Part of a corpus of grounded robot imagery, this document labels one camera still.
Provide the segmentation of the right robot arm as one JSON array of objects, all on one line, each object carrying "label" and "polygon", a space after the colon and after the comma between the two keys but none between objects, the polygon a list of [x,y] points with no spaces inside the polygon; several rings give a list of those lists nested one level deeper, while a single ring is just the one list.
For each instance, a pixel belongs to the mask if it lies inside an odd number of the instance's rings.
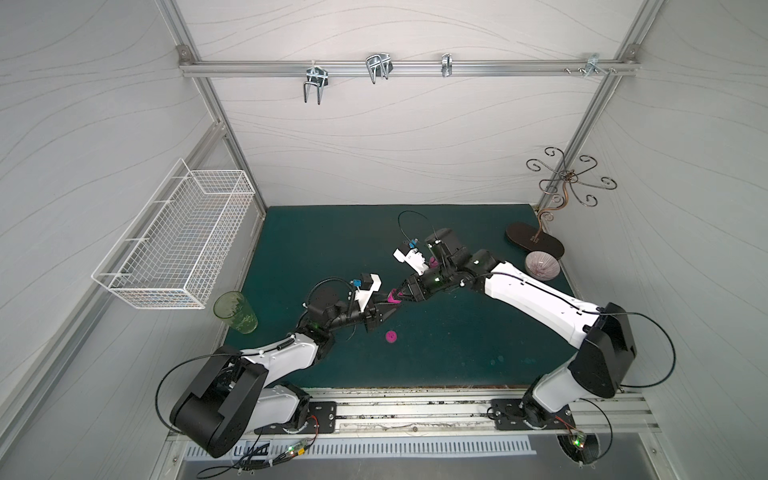
[{"label": "right robot arm", "polygon": [[487,249],[472,253],[450,228],[434,232],[425,245],[427,254],[414,240],[395,249],[394,258],[413,273],[393,291],[393,300],[422,302],[449,288],[471,288],[527,314],[575,348],[569,360],[529,386],[511,417],[541,430],[585,395],[608,399],[627,388],[625,377],[637,357],[630,312],[568,296]]}]

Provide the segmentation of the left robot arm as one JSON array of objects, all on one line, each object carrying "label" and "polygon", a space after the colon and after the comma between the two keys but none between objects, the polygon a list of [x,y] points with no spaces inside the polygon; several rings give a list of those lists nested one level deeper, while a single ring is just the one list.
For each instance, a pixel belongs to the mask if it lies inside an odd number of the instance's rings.
[{"label": "left robot arm", "polygon": [[307,428],[311,396],[285,382],[325,358],[335,332],[362,325],[372,330],[403,301],[397,291],[381,292],[376,274],[346,283],[341,298],[337,279],[319,282],[307,295],[295,330],[264,347],[238,350],[229,345],[202,356],[203,366],[162,422],[218,458],[251,431],[272,427],[288,433]]}]

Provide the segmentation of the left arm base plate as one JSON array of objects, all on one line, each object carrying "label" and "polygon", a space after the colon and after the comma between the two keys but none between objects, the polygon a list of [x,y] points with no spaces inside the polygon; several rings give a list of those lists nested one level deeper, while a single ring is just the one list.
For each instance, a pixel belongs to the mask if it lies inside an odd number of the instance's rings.
[{"label": "left arm base plate", "polygon": [[263,435],[315,435],[336,431],[337,403],[312,401],[298,406],[298,412],[286,423],[273,423],[251,429],[254,434]]}]

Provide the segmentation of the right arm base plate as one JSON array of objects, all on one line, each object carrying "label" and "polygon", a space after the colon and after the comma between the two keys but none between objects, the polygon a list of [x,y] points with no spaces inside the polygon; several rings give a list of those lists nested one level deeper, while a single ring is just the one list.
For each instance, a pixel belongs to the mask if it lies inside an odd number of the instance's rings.
[{"label": "right arm base plate", "polygon": [[567,430],[575,427],[568,405],[552,413],[532,399],[492,399],[485,415],[500,431]]}]

